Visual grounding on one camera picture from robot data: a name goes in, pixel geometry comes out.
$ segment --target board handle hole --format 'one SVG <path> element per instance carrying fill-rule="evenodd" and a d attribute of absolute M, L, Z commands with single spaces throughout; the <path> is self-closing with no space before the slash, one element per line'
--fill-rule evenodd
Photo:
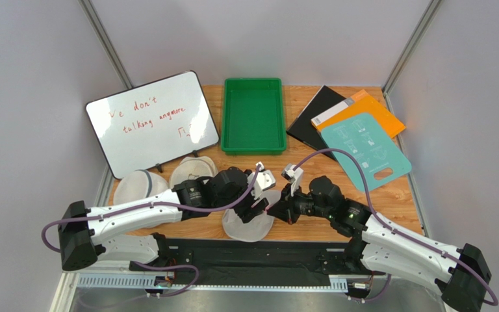
<path fill-rule="evenodd" d="M 385 179 L 389 176 L 391 176 L 394 173 L 394 170 L 392 168 L 384 168 L 380 170 L 379 172 L 374 174 L 374 178 L 377 180 L 382 180 Z"/>

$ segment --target orange folder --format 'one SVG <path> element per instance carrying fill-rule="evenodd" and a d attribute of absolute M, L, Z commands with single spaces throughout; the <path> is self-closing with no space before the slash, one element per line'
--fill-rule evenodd
<path fill-rule="evenodd" d="M 394 138 L 398 135 L 398 133 L 405 129 L 405 125 L 399 121 L 399 119 L 390 113 L 386 107 L 378 103 L 378 101 L 365 90 L 359 91 L 350 98 L 346 99 L 344 102 L 346 102 L 349 107 L 345 108 L 345 105 L 339 106 L 339 104 L 332 107 L 331 109 L 313 118 L 311 120 L 313 126 L 321 132 L 322 129 L 328 127 L 329 125 L 341 122 L 342 120 L 348 119 L 362 112 L 367 112 L 371 114 L 374 119 L 376 119 L 376 121 L 391 138 Z"/>

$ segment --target green plastic tray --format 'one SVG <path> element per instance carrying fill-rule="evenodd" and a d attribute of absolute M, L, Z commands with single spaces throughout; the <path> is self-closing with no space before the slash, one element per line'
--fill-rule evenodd
<path fill-rule="evenodd" d="M 227 155 L 279 155 L 286 150 L 280 79 L 225 80 L 221 148 Z"/>

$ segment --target white wall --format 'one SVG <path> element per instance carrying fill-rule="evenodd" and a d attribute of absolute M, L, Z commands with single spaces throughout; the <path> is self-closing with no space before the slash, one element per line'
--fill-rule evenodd
<path fill-rule="evenodd" d="M 499 296 L 499 1 L 442 3 L 390 100 L 428 231 L 480 247 Z"/>
<path fill-rule="evenodd" d="M 185 70 L 204 84 L 386 82 L 428 0 L 93 0 L 135 85 Z"/>
<path fill-rule="evenodd" d="M 0 1 L 0 311 L 49 309 L 60 257 L 40 231 L 93 203 L 105 160 L 84 104 L 120 90 L 78 2 Z"/>

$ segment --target whiteboard frame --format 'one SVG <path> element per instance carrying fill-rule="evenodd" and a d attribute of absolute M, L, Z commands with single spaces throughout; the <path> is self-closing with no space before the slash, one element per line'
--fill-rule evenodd
<path fill-rule="evenodd" d="M 213 122 L 213 127 L 215 128 L 215 132 L 217 132 L 217 138 L 218 138 L 218 139 L 217 139 L 217 142 L 215 142 L 215 143 L 213 143 L 213 144 L 210 144 L 210 145 L 208 145 L 208 146 L 204 146 L 204 147 L 202 147 L 202 148 L 200 148 L 200 149 L 195 149 L 194 151 L 192 151 L 192 152 L 190 152 L 190 153 L 186 153 L 186 154 L 179 155 L 178 157 L 174 157 L 174 158 L 172 158 L 172 159 L 170 159 L 170 160 L 168 160 L 168 161 L 164 161 L 164 162 L 161 162 L 161 163 L 157 163 L 157 162 L 156 162 L 156 163 L 155 163 L 155 166 L 153 166 L 153 167 L 150 167 L 150 168 L 141 168 L 141 169 L 145 169 L 145 170 L 147 170 L 147 169 L 151 169 L 151 168 L 157 168 L 157 169 L 159 170 L 159 172 L 162 172 L 162 170 L 160 169 L 160 166 L 161 166 L 162 164 L 168 163 L 168 162 L 170 162 L 170 161 L 174 161 L 175 159 L 178 159 L 178 158 L 181 158 L 181 157 L 184 157 L 184 156 L 187 156 L 187 155 L 191 155 L 191 154 L 193 154 L 194 152 L 196 152 L 196 153 L 197 153 L 197 152 L 199 152 L 199 151 L 201 151 L 201 150 L 203 150 L 203 149 L 205 149 L 205 148 L 210 148 L 211 146 L 215 146 L 215 145 L 219 144 L 219 142 L 221 142 L 221 134 L 219 133 L 219 130 L 217 129 L 217 125 L 216 125 L 216 123 L 215 123 L 215 119 L 213 118 L 213 114 L 211 114 L 211 109 L 209 108 L 209 103 L 207 102 L 207 98 L 205 97 L 205 93 L 203 92 L 203 87 L 201 86 L 201 81 L 199 80 L 199 76 L 198 76 L 198 74 L 197 74 L 194 70 L 187 70 L 187 71 L 183 71 L 183 72 L 181 72 L 181 73 L 176 73 L 176 74 L 174 74 L 174 75 L 171 75 L 171 76 L 168 76 L 168 77 L 165 77 L 165 78 L 157 79 L 157 80 L 155 80 L 155 81 L 152 81 L 152 82 L 149 82 L 149 83 L 142 84 L 142 85 L 140 85 L 140 86 L 137 86 L 136 88 L 128 89 L 128 90 L 121 91 L 121 92 L 117 92 L 117 93 L 114 93 L 114 94 L 110 94 L 110 95 L 108 95 L 108 96 L 104 96 L 104 97 L 101 97 L 101 98 L 99 98 L 99 99 L 95 99 L 95 100 L 93 100 L 93 101 L 89 101 L 88 103 L 86 103 L 86 105 L 84 106 L 84 111 L 86 112 L 86 115 L 87 115 L 87 117 L 88 117 L 88 121 L 90 122 L 90 127 L 92 128 L 92 131 L 93 131 L 94 135 L 96 136 L 97 143 L 99 144 L 99 148 L 101 149 L 101 152 L 103 153 L 103 156 L 105 157 L 105 161 L 106 161 L 106 163 L 107 163 L 107 166 L 109 167 L 109 170 L 111 171 L 111 174 L 113 175 L 113 177 L 114 177 L 115 179 L 120 179 L 120 178 L 118 178 L 118 177 L 115 175 L 115 173 L 113 172 L 113 169 L 111 168 L 111 165 L 109 164 L 109 160 L 107 159 L 107 155 L 105 155 L 105 150 L 103 149 L 103 146 L 101 145 L 101 141 L 100 141 L 100 139 L 99 139 L 99 137 L 98 137 L 98 135 L 97 135 L 97 133 L 96 133 L 96 129 L 94 128 L 94 125 L 92 125 L 92 121 L 90 120 L 90 115 L 88 114 L 88 105 L 89 105 L 89 104 L 91 104 L 91 103 L 93 103 L 93 102 L 96 102 L 96 101 L 102 100 L 102 99 L 107 99 L 107 98 L 109 98 L 109 97 L 116 96 L 116 95 L 118 95 L 118 94 L 122 94 L 122 93 L 130 92 L 130 91 L 132 91 L 132 90 L 134 90 L 134 89 L 137 89 L 137 88 L 142 88 L 143 86 L 147 86 L 147 85 L 150 85 L 150 84 L 152 84 L 152 83 L 156 83 L 156 82 L 158 82 L 158 81 L 163 81 L 163 80 L 166 80 L 166 79 L 169 79 L 169 78 L 172 78 L 172 77 L 176 77 L 176 76 L 178 76 L 178 75 L 183 75 L 183 74 L 186 74 L 186 73 L 190 73 L 190 72 L 194 73 L 194 75 L 196 76 L 196 80 L 198 80 L 199 89 L 201 90 L 201 93 L 203 94 L 203 98 L 205 99 L 205 104 L 206 104 L 206 106 L 207 106 L 207 109 L 209 110 L 209 115 L 211 116 L 211 121 Z"/>

